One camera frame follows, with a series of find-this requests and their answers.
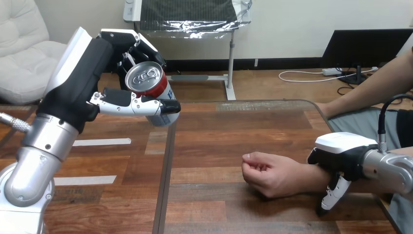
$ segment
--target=gray shorts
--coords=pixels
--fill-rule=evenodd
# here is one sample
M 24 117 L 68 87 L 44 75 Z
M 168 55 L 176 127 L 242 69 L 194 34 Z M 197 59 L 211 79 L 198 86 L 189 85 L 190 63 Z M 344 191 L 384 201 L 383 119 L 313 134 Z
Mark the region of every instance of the gray shorts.
M 349 132 L 377 140 L 379 113 L 379 109 L 371 108 L 332 118 L 329 123 L 335 132 Z M 386 112 L 386 141 L 389 150 L 401 148 L 396 119 L 396 111 Z M 394 194 L 389 213 L 403 234 L 413 234 L 413 203 Z

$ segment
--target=wall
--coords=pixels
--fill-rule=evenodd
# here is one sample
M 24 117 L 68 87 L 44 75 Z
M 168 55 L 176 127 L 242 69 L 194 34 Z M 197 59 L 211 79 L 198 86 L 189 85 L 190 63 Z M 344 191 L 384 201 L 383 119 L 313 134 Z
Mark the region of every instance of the wall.
M 35 0 L 49 30 L 50 40 L 68 43 L 78 27 L 92 37 L 102 28 L 127 28 L 123 0 Z
M 335 29 L 407 28 L 412 0 L 253 0 L 253 22 L 236 32 L 236 59 L 321 57 Z M 78 26 L 132 28 L 122 0 L 36 0 L 51 39 L 66 43 Z M 166 59 L 227 59 L 223 39 L 149 38 Z M 413 37 L 403 51 L 413 46 Z

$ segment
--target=can lid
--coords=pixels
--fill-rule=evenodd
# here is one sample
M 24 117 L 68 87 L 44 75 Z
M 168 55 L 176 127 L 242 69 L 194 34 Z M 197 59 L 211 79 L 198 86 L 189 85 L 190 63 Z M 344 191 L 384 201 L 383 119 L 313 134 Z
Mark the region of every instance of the can lid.
M 148 91 L 159 83 L 162 72 L 162 67 L 156 62 L 141 62 L 133 66 L 126 74 L 126 86 L 136 92 Z

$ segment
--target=fist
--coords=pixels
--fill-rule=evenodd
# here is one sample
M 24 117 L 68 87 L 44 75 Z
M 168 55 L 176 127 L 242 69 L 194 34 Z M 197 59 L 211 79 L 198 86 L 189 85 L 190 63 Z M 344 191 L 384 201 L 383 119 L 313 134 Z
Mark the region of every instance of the fist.
M 289 157 L 254 152 L 243 155 L 244 180 L 268 198 L 302 193 L 307 164 Z

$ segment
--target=human arm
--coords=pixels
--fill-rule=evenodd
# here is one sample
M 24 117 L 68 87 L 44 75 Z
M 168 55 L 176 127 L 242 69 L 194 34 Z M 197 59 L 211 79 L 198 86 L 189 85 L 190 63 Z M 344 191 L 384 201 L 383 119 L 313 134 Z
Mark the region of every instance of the human arm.
M 346 95 L 326 104 L 317 103 L 327 118 L 370 107 L 406 93 L 413 87 L 413 52 L 393 59 Z
M 413 156 L 413 147 L 393 153 Z M 330 182 L 328 172 L 317 165 L 303 164 L 288 157 L 259 152 L 243 156 L 244 179 L 266 197 L 284 197 L 299 193 L 324 192 Z M 377 180 L 360 179 L 349 188 L 354 193 L 393 193 Z

